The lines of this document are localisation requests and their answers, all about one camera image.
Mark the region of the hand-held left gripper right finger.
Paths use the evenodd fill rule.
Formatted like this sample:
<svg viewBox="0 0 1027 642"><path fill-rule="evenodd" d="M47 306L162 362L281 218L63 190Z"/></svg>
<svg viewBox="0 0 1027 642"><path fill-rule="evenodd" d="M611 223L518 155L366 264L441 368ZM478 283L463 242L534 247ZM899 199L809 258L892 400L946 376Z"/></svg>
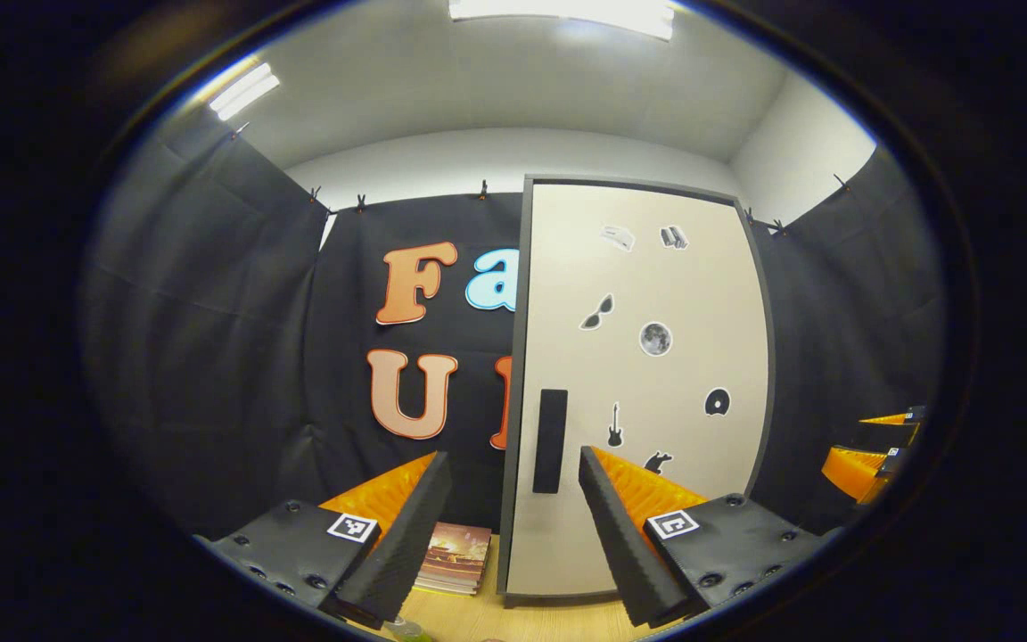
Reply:
<svg viewBox="0 0 1027 642"><path fill-rule="evenodd" d="M633 625L657 629L726 608L804 565L823 535L741 493L706 499L610 452L583 447L579 486Z"/></svg>

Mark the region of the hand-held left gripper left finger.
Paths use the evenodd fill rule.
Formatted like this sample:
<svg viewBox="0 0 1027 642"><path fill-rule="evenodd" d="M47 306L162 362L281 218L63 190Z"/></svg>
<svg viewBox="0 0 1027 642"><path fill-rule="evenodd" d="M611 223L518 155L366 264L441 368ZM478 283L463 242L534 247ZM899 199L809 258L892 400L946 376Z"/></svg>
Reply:
<svg viewBox="0 0 1027 642"><path fill-rule="evenodd" d="M286 499L220 538L218 561L302 610L378 630L395 621L451 492L433 451L324 503Z"/></svg>

